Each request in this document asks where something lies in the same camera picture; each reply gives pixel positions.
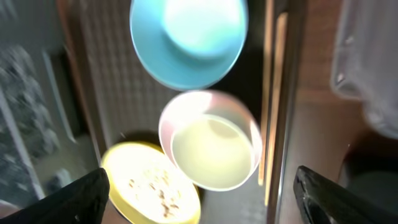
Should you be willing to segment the pink plate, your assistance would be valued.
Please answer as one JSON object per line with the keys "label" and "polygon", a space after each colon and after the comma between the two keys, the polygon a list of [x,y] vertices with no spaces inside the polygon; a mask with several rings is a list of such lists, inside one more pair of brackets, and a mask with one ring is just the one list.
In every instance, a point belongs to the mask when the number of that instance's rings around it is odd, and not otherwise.
{"label": "pink plate", "polygon": [[248,137],[252,145],[253,173],[261,160],[262,138],[259,125],[248,108],[235,96],[218,90],[193,90],[172,98],[163,109],[158,125],[160,144],[172,164],[172,138],[176,131],[203,114],[222,117],[235,124]]}

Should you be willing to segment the cream white cup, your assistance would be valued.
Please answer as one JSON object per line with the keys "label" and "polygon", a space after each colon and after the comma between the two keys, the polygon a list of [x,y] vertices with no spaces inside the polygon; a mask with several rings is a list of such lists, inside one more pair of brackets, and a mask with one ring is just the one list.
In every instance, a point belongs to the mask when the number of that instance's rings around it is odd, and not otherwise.
{"label": "cream white cup", "polygon": [[237,125],[204,114],[179,128],[171,139],[176,166],[194,184],[226,192],[243,185],[254,169],[253,147]]}

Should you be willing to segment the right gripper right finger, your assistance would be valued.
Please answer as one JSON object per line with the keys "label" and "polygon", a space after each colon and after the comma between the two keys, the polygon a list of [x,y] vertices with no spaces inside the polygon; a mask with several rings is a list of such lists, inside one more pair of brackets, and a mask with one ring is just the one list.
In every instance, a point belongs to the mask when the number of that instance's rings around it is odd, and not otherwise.
{"label": "right gripper right finger", "polygon": [[397,223],[393,215],[305,166],[297,168],[294,194],[304,223]]}

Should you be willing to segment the light blue bowl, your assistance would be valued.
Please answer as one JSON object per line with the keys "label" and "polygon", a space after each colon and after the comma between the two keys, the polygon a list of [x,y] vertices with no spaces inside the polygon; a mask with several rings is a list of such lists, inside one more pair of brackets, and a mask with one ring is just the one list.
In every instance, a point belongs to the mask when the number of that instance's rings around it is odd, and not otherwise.
{"label": "light blue bowl", "polygon": [[133,0],[129,12],[140,63],[174,90],[223,79],[243,50],[248,26],[245,0]]}

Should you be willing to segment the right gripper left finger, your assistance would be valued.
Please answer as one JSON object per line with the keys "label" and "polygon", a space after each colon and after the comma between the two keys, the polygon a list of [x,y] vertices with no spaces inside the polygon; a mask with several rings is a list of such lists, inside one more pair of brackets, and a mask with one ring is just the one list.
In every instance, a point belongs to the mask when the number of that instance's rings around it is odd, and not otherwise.
{"label": "right gripper left finger", "polygon": [[101,224],[109,198],[106,171],[98,168],[35,204],[1,219],[1,224]]}

